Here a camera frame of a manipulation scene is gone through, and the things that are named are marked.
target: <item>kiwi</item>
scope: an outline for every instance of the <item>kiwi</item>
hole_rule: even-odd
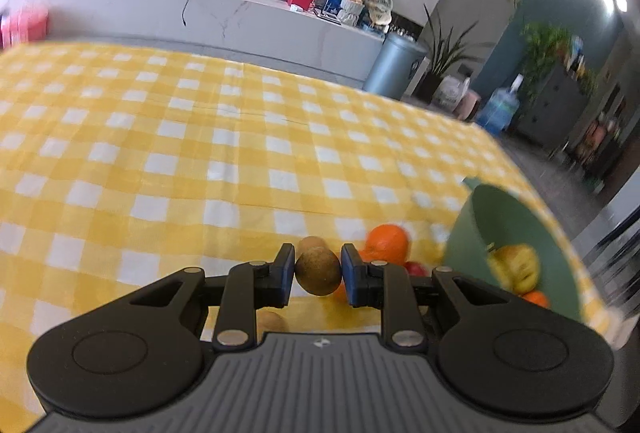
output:
[[[265,332],[289,332],[289,325],[280,314],[260,309],[255,312],[255,331],[258,342],[261,342]]]
[[[329,249],[329,246],[326,244],[324,239],[320,238],[320,236],[305,236],[305,238],[298,242],[298,246],[296,247],[298,257],[302,256],[303,253],[312,247],[324,247],[325,249]]]
[[[340,261],[326,247],[312,247],[302,253],[295,273],[300,286],[315,296],[328,296],[342,280]]]

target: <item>green bowl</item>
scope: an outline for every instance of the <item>green bowl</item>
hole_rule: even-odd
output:
[[[551,310],[582,321],[574,275],[562,249],[527,206],[506,191],[476,178],[464,183],[472,190],[447,240],[444,265],[500,286],[486,262],[487,246],[528,243],[540,259],[536,290],[547,296]]]

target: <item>potted plant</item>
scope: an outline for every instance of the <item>potted plant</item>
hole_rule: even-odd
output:
[[[472,44],[465,41],[466,35],[473,30],[478,22],[469,25],[455,40],[453,39],[453,27],[444,33],[446,36],[443,36],[440,15],[437,11],[434,11],[434,16],[432,17],[427,6],[424,6],[424,10],[427,13],[431,30],[430,40],[427,41],[430,63],[415,89],[415,95],[418,99],[430,103],[433,94],[442,82],[444,74],[452,65],[460,61],[473,61],[476,63],[483,61],[483,58],[468,54],[469,49],[472,47],[492,47],[494,44],[489,42]]]
[[[571,45],[571,32],[551,23],[527,23],[522,29],[526,50],[522,64],[524,81],[518,91],[520,113],[535,101],[536,87],[559,61],[563,60]]]

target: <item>ceiling light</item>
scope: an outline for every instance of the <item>ceiling light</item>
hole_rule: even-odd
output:
[[[621,12],[626,12],[626,0],[616,0],[616,5]]]
[[[613,14],[614,5],[613,0],[602,0],[604,2],[604,6],[607,9],[607,14]]]

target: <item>flower pot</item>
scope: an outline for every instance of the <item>flower pot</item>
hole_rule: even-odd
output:
[[[418,86],[415,87],[414,96],[425,103],[431,103],[433,94],[438,89],[440,83],[442,83],[442,77],[427,72],[422,76],[422,79],[420,79]]]

